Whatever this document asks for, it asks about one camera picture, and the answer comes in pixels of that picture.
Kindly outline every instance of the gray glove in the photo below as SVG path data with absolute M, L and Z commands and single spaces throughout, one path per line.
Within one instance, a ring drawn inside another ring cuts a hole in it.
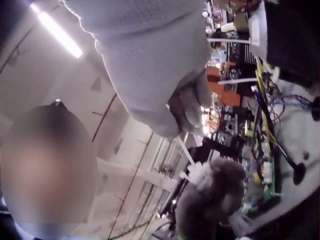
M 243 167 L 218 158 L 210 163 L 210 168 L 212 172 L 204 177 L 208 184 L 188 183 L 177 203 L 177 231 L 190 240 L 213 238 L 217 222 L 241 207 Z

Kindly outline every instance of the ceiling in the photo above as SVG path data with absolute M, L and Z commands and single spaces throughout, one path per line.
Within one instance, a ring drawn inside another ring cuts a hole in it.
M 61 99 L 91 137 L 101 123 L 94 140 L 99 171 L 97 196 L 86 222 L 74 234 L 106 239 L 148 223 L 160 198 L 167 193 L 163 188 L 168 190 L 175 183 L 153 175 L 153 168 L 165 156 L 175 161 L 182 151 L 129 116 L 94 48 L 94 39 L 81 29 L 78 19 L 56 0 L 35 4 L 74 40 L 83 54 L 74 57 L 39 22 L 37 13 L 26 8 L 10 30 L 0 55 L 0 66 L 4 67 L 0 74 L 0 145 L 19 116 Z M 122 239 L 139 239 L 148 225 Z

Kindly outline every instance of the gray sweater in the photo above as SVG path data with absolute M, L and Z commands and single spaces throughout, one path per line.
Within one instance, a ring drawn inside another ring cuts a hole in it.
M 210 58 L 199 0 L 68 0 L 67 8 L 96 39 L 113 87 L 133 118 L 176 137 L 166 104 Z

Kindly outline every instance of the yellow wire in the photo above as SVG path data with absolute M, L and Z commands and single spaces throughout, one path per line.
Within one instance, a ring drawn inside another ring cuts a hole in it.
M 257 76 L 257 80 L 258 80 L 258 85 L 259 85 L 259 92 L 261 94 L 261 96 L 263 97 L 263 93 L 264 93 L 264 85 L 263 85 L 263 80 L 261 77 L 261 68 L 257 68 L 256 70 L 256 76 Z M 275 137 L 272 135 L 271 131 L 269 130 L 269 126 L 268 126 L 268 122 L 267 122 L 267 117 L 264 114 L 264 112 L 262 111 L 262 119 L 264 122 L 264 125 L 266 127 L 266 133 L 267 133 L 267 137 L 269 139 L 269 141 L 271 141 L 273 144 L 276 143 L 276 139 Z

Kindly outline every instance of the hand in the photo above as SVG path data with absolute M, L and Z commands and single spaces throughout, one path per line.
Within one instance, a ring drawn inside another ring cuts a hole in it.
M 196 131 L 197 127 L 201 126 L 203 114 L 201 106 L 209 108 L 212 105 L 205 71 L 195 77 L 191 75 L 182 79 L 169 99 L 168 105 L 181 131 Z
M 203 171 L 204 182 L 188 183 L 177 202 L 177 230 L 189 239 L 212 237 L 214 225 L 241 207 L 243 167 L 220 157 L 210 169 Z

